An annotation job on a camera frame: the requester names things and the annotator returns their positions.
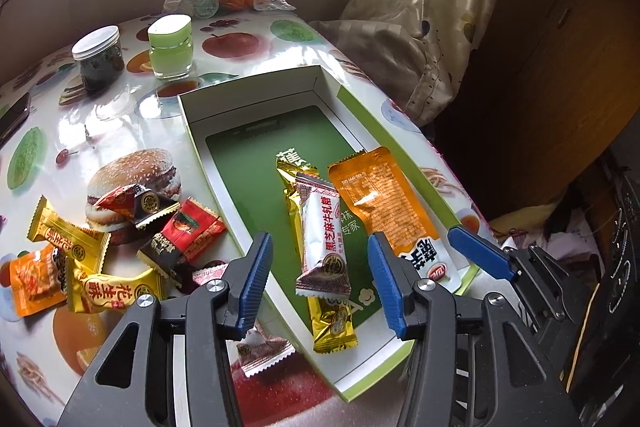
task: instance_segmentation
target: open cardboard box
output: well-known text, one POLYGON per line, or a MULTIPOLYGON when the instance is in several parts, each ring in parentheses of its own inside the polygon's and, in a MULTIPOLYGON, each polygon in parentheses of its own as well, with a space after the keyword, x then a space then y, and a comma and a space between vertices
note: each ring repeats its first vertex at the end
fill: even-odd
POLYGON ((388 329, 367 266, 362 223, 343 212, 358 346, 325 355, 313 351, 306 299, 294 294, 300 259, 293 248, 275 155, 318 163, 326 179, 329 164, 362 149, 386 146, 458 268, 462 286, 457 293, 478 269, 450 247, 446 232, 471 217, 480 235, 492 239, 484 220, 417 127, 366 79, 341 83, 321 66, 305 66, 188 92, 180 96, 180 107, 238 255, 248 251, 257 230, 274 237, 274 264, 260 309, 263 326, 286 336, 343 399, 356 398, 402 362, 412 343, 400 341, 388 329), (351 239, 359 247, 350 248, 351 239))

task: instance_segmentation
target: smartphone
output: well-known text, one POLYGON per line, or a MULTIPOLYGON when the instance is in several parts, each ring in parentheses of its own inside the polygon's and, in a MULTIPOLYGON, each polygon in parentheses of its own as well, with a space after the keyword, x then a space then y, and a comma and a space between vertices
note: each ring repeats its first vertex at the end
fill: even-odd
POLYGON ((0 148, 18 130, 18 127, 27 120, 30 110, 31 94, 27 92, 4 115, 0 116, 0 148))

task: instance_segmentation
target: curtain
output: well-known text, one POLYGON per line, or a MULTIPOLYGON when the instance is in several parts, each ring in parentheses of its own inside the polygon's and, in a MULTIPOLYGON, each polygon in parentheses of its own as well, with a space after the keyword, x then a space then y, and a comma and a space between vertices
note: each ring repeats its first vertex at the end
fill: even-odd
POLYGON ((424 125, 457 95, 495 1, 349 0, 312 26, 424 125))

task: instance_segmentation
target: metal screw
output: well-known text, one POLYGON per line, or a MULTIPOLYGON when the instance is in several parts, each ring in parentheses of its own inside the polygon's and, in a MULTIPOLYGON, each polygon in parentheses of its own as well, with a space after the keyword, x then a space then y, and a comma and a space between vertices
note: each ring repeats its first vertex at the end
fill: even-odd
POLYGON ((207 290, 210 292, 220 292, 225 288, 225 282, 222 279, 213 279, 207 283, 207 290))
POLYGON ((434 283, 431 279, 420 279, 418 281, 418 288, 423 292, 430 292, 435 289, 436 283, 434 283))
POLYGON ((504 297, 499 293, 491 292, 487 295, 487 298, 491 306, 502 306, 504 304, 504 297))
POLYGON ((149 293, 145 293, 144 295, 141 295, 140 297, 138 297, 136 302, 138 303, 138 306, 140 306, 141 308, 146 308, 147 306, 151 306, 151 304, 154 303, 154 300, 156 299, 154 298, 153 295, 149 293))

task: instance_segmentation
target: nutrition label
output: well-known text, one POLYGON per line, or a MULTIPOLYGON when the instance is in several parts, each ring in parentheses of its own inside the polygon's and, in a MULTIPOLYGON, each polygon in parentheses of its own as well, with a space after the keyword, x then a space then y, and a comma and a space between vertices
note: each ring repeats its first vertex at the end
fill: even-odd
POLYGON ((417 237, 428 235, 388 163, 373 166, 364 176, 345 180, 343 187, 351 201, 369 214, 371 231, 384 231, 394 251, 409 252, 417 237))

